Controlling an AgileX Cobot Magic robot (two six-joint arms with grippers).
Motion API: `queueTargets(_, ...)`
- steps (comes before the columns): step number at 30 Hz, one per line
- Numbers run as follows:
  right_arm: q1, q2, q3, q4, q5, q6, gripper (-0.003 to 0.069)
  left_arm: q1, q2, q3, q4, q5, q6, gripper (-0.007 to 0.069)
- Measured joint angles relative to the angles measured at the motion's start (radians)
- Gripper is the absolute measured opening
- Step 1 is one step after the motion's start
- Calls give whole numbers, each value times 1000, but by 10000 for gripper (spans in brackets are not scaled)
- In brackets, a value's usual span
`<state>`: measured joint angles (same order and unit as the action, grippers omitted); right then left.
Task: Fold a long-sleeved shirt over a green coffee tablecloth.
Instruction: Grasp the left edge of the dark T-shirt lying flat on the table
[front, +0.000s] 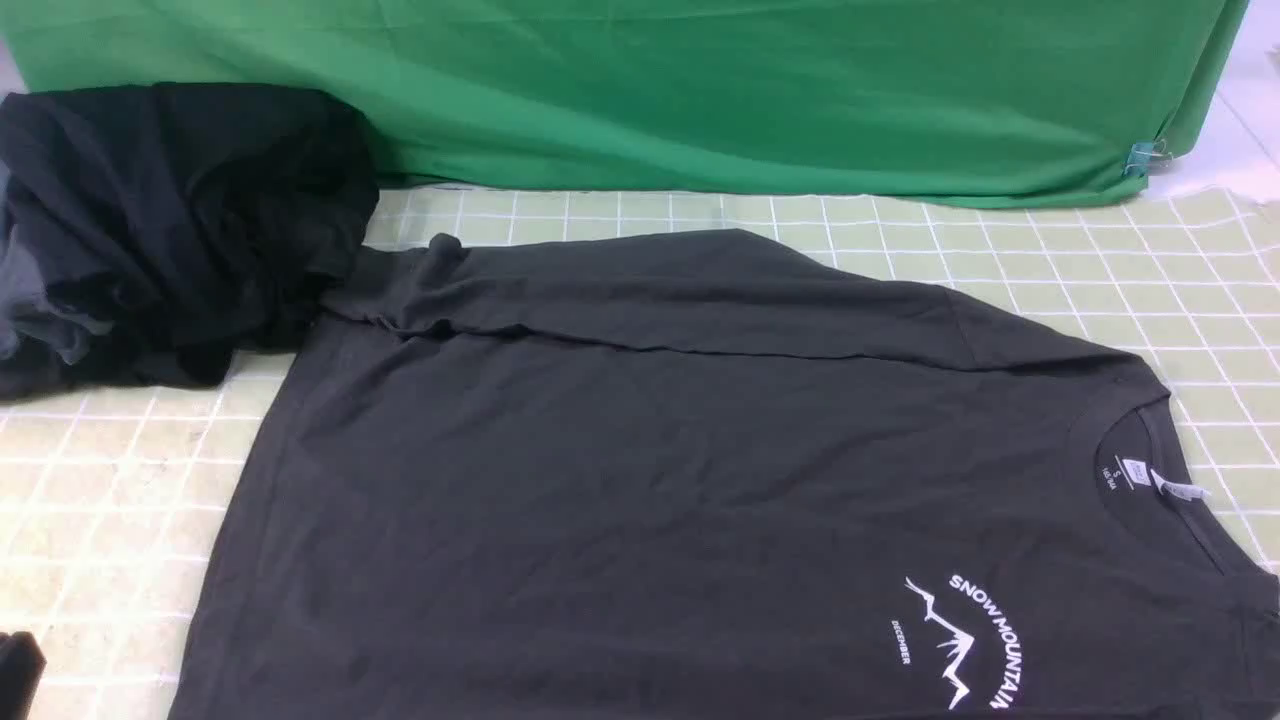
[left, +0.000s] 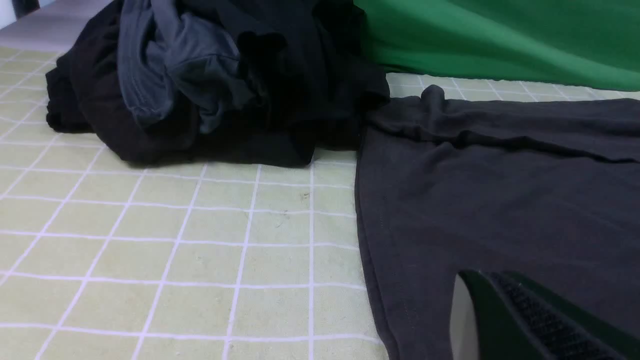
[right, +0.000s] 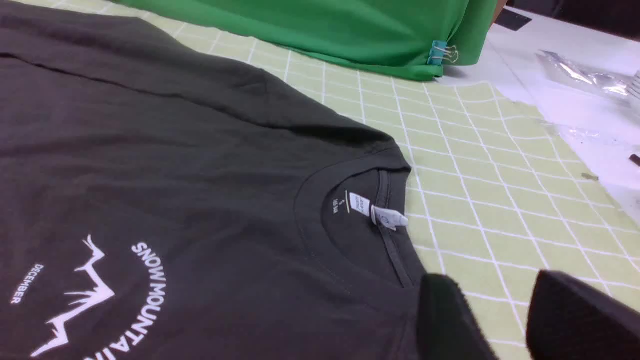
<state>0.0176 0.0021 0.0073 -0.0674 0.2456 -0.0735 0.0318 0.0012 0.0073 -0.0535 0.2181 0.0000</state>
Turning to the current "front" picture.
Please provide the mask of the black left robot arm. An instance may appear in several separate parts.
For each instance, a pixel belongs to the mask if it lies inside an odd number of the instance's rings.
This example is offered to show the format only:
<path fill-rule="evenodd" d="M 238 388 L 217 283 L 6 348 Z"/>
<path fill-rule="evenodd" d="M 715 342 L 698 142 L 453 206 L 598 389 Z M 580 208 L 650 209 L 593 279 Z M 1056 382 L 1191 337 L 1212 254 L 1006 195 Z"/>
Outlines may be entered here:
<path fill-rule="evenodd" d="M 46 664 L 44 652 L 31 633 L 1 633 L 1 720 L 23 720 L 29 716 Z"/>

